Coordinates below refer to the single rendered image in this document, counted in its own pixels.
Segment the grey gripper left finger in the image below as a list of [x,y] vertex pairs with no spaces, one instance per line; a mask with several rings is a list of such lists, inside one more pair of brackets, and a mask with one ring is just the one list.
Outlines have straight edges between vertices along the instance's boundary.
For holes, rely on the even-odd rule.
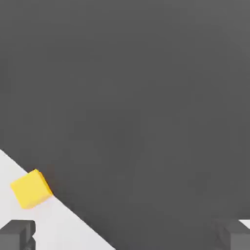
[[36,250],[34,220],[11,220],[0,229],[0,250]]

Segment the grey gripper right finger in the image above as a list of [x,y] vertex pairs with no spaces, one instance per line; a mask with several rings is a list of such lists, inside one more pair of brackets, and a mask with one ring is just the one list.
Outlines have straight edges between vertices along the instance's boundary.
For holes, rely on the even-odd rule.
[[238,219],[216,220],[214,229],[214,250],[250,250],[250,229]]

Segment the small yellow cube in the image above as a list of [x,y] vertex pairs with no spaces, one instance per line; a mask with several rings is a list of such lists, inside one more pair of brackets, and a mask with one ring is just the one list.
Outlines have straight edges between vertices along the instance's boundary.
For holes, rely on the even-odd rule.
[[47,181],[37,169],[10,184],[22,209],[33,208],[53,195]]

